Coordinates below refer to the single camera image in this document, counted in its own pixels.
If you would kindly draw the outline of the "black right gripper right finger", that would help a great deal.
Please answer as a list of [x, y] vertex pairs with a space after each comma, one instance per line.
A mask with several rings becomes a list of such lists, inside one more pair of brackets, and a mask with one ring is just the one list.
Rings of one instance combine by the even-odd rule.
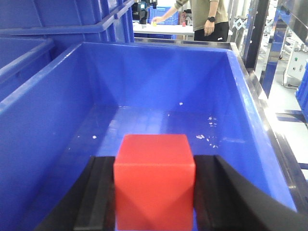
[[306, 231], [307, 216], [276, 201], [219, 155], [196, 155], [195, 231]]

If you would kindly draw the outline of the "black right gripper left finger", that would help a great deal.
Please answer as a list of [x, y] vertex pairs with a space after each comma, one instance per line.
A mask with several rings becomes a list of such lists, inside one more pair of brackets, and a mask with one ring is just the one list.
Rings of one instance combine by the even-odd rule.
[[37, 231], [114, 231], [113, 156], [92, 156], [74, 185]]

